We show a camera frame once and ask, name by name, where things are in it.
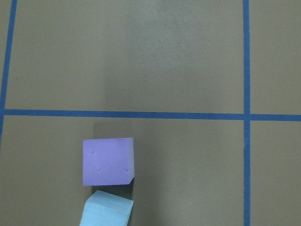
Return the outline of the purple foam block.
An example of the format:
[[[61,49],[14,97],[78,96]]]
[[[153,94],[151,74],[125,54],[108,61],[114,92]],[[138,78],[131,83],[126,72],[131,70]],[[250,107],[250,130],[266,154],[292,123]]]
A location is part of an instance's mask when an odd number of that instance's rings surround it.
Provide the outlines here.
[[[129,185],[135,177],[134,139],[83,141],[83,185]]]

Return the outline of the light blue foam block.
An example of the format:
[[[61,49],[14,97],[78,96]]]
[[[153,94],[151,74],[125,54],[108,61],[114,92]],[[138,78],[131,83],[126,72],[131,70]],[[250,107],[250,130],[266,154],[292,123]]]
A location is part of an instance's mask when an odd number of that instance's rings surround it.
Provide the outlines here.
[[[96,191],[85,202],[81,226],[126,226],[134,201]]]

